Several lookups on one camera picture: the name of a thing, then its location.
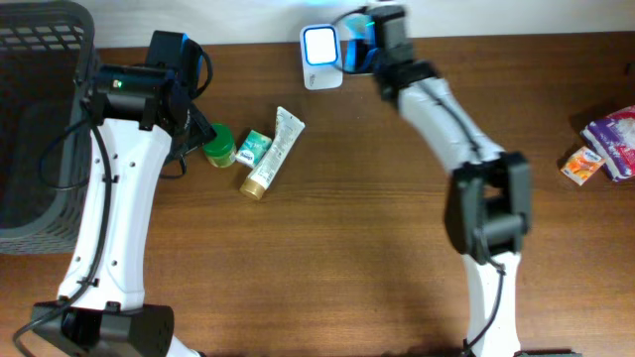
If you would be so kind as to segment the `small teal tissue pack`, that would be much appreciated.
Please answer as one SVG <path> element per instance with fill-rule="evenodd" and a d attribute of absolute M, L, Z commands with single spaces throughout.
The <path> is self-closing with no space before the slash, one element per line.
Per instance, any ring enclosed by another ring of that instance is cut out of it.
<path fill-rule="evenodd" d="M 251 130 L 236 153 L 236 161 L 249 168 L 255 168 L 272 143 L 273 140 L 268 136 Z"/>

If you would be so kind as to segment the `red purple pad package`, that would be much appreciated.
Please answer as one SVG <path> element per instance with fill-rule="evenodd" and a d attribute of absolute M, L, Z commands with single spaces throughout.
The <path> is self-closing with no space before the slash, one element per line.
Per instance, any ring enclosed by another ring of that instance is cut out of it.
<path fill-rule="evenodd" d="M 613 181 L 634 178 L 634 106 L 591 121 L 580 132 L 584 141 L 606 161 Z"/>

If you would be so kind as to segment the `small orange tissue pack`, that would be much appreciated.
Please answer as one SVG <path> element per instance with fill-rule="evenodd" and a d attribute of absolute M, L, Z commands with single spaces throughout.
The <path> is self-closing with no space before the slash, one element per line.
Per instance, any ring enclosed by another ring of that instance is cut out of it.
<path fill-rule="evenodd" d="M 604 158 L 592 149 L 582 146 L 565 161 L 561 173 L 577 185 L 583 185 L 604 164 Z"/>

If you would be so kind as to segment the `teal snack packet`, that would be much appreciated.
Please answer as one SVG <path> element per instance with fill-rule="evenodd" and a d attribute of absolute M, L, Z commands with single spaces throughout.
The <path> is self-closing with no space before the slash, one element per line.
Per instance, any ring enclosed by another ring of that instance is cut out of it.
<path fill-rule="evenodd" d="M 362 14 L 349 15 L 343 25 L 350 35 L 343 70 L 349 74 L 370 73 L 376 53 L 372 18 Z"/>

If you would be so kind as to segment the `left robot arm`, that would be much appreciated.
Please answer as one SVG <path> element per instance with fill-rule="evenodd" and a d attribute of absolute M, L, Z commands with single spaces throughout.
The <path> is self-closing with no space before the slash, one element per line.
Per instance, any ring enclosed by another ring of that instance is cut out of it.
<path fill-rule="evenodd" d="M 211 141 L 196 109 L 211 60 L 186 34 L 157 31 L 146 59 L 105 64 L 81 101 L 90 131 L 87 192 L 72 260 L 27 330 L 69 356 L 190 356 L 175 315 L 145 301 L 144 253 L 163 167 Z"/>

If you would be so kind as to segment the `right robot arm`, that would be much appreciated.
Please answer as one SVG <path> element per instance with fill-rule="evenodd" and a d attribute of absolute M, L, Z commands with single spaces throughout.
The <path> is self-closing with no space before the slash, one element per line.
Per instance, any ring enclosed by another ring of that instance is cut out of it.
<path fill-rule="evenodd" d="M 404 6 L 371 1 L 366 13 L 381 96 L 419 132 L 449 179 L 444 227 L 462 259 L 469 298 L 460 353 L 525 356 L 517 333 L 516 281 L 532 227 L 530 165 L 481 131 L 434 66 L 415 58 Z"/>

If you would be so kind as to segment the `white cream tube gold cap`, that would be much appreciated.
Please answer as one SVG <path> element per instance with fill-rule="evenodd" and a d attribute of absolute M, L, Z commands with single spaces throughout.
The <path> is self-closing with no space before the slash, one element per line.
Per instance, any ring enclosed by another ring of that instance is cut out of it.
<path fill-rule="evenodd" d="M 306 124 L 282 106 L 277 107 L 275 137 L 272 145 L 247 176 L 240 191 L 260 200 L 270 187 Z"/>

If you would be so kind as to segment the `green red snack bag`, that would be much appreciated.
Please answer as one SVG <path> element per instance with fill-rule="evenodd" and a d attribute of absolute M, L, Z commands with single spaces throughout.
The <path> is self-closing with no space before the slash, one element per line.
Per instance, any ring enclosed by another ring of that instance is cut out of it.
<path fill-rule="evenodd" d="M 225 124 L 212 125 L 216 136 L 202 149 L 207 160 L 217 168 L 227 168 L 235 162 L 236 146 L 230 128 Z"/>

